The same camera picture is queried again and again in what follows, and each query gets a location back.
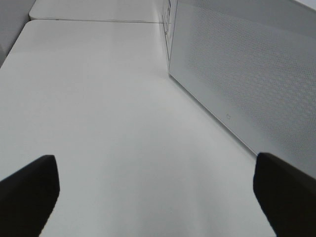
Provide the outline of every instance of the white table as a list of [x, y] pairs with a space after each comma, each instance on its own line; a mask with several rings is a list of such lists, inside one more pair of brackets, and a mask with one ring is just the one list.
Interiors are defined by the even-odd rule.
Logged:
[[161, 22], [164, 0], [37, 0], [31, 19]]
[[0, 69], [0, 179], [57, 159], [41, 236], [275, 236], [254, 155], [168, 77], [159, 25], [32, 21]]

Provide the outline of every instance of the perforated white panel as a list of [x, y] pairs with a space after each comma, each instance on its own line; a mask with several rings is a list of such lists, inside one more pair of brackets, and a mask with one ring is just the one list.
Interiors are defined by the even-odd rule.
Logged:
[[252, 150], [316, 177], [315, 36], [289, 0], [180, 0], [170, 73]]

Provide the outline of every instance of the white speaker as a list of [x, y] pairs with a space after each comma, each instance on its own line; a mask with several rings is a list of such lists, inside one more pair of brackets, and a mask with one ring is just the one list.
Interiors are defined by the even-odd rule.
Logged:
[[178, 0], [169, 73], [254, 153], [316, 178], [316, 12], [292, 0]]

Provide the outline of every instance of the black shape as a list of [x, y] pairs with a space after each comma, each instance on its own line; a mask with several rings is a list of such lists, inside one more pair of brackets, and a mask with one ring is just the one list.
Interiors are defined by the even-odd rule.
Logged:
[[316, 180], [269, 153], [257, 157], [253, 190], [278, 237], [316, 237]]
[[37, 237], [59, 196], [54, 156], [42, 156], [0, 182], [0, 237]]

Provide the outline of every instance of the perforated grille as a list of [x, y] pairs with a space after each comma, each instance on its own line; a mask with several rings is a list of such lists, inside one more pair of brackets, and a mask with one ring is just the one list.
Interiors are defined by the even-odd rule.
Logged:
[[316, 40], [312, 34], [211, 7], [195, 10], [190, 23], [185, 67], [249, 126], [259, 128], [289, 156], [306, 158], [316, 146]]

